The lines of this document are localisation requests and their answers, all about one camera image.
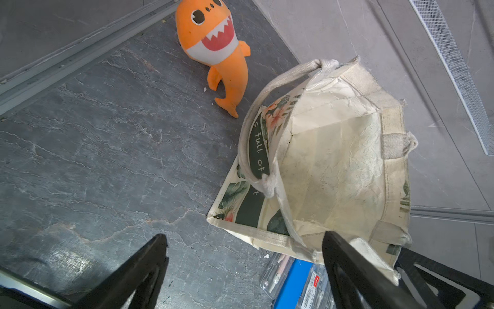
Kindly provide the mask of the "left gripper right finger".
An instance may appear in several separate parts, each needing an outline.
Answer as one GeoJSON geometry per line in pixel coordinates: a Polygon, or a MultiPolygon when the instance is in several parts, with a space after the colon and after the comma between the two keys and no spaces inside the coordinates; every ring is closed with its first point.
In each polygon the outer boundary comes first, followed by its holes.
{"type": "Polygon", "coordinates": [[[421,308],[336,232],[326,232],[322,254],[337,308],[421,308]]]}

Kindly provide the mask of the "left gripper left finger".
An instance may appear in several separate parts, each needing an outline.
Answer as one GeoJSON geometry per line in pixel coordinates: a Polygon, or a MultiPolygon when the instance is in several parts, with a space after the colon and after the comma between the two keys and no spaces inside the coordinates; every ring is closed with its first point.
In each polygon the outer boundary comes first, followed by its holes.
{"type": "Polygon", "coordinates": [[[167,237],[155,235],[99,286],[72,308],[154,308],[166,275],[167,237]]]}

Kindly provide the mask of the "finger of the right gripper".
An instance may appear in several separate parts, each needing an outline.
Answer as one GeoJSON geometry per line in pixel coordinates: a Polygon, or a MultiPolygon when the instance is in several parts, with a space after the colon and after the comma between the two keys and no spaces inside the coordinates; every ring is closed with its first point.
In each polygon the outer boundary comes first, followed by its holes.
{"type": "Polygon", "coordinates": [[[456,308],[468,290],[479,297],[474,308],[493,308],[493,285],[403,248],[395,264],[407,275],[425,308],[456,308]]]}

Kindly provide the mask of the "clear case white label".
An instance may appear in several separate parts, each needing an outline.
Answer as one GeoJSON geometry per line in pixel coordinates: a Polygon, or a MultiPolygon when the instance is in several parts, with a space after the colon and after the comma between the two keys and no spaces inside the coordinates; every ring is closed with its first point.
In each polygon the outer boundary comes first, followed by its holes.
{"type": "Polygon", "coordinates": [[[324,265],[313,264],[299,297],[296,309],[336,308],[324,265]]]}

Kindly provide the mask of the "blue case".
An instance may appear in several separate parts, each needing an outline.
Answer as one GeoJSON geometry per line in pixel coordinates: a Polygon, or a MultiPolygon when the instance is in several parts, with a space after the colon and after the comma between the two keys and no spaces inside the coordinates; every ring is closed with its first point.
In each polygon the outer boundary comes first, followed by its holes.
{"type": "Polygon", "coordinates": [[[295,260],[289,270],[283,287],[274,301],[274,309],[295,309],[304,289],[309,272],[313,264],[303,260],[295,260]]]}

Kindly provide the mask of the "clear case pink tool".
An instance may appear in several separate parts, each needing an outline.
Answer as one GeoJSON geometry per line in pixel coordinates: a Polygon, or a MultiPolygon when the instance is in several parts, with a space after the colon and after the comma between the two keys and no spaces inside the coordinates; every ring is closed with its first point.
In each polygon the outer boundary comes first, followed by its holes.
{"type": "Polygon", "coordinates": [[[261,276],[260,287],[271,300],[277,299],[294,261],[294,257],[286,254],[270,255],[270,261],[261,276]]]}

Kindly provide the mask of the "floral canvas tote bag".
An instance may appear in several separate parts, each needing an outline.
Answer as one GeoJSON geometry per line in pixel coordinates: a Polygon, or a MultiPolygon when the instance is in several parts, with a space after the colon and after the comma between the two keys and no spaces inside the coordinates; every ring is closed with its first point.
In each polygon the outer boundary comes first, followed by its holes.
{"type": "Polygon", "coordinates": [[[323,263],[324,234],[350,243],[392,283],[411,241],[404,103],[359,58],[315,59],[251,105],[207,221],[256,248],[323,263]]]}

